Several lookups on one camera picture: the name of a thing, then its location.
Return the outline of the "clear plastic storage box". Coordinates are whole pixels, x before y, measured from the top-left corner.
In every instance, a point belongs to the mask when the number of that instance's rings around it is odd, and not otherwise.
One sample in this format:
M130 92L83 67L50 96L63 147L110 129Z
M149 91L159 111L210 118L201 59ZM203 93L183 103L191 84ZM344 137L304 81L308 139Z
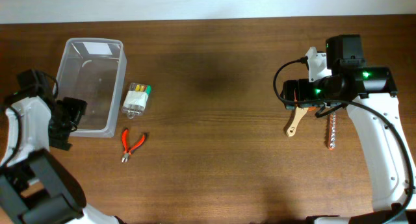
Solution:
M112 138L124 88L127 59L119 40L71 38L57 73L58 98L86 101L77 130L70 135Z

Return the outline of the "red handled pliers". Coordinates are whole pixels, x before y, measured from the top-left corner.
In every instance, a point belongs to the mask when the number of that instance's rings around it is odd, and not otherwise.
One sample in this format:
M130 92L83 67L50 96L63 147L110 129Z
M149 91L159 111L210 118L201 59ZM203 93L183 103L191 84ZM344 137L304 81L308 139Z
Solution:
M123 145L123 157L121 159L122 163L126 163L129 160L129 157L141 147L146 140L148 139L148 133L144 132L142 136L134 145L129 144L129 129L125 128L122 131L122 145Z

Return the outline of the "clear pack of coloured bits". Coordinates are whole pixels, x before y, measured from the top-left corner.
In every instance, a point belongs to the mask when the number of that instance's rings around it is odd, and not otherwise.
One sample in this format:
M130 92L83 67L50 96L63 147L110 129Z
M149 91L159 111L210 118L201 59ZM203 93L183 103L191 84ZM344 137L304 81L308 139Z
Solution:
M124 113L128 119L142 116L145 112L151 91L152 87L150 85L132 82L129 85L122 105L122 113Z

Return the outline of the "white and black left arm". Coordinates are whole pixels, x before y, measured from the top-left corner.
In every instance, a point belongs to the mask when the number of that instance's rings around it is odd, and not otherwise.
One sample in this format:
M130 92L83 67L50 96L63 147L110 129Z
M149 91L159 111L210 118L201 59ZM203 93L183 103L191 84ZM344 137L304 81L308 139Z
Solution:
M51 154L67 151L87 103L57 98L56 78L29 69L17 76L19 91L1 104L8 118L8 140L1 159L1 208L13 223L113 223L87 203L77 180Z

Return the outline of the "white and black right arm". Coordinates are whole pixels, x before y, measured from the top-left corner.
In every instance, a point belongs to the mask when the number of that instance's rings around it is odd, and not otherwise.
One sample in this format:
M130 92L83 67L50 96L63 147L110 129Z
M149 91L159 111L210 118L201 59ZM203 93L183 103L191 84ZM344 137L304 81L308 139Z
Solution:
M335 113L344 108L355 126L372 186L372 209L352 217L309 216L307 223L414 223L415 163L398 111L398 89L388 67L368 66L361 37L342 34L326 40L321 53L310 47L297 59L306 79L288 80L275 90L285 108L294 111L293 134L304 114L330 117L328 148L335 146Z

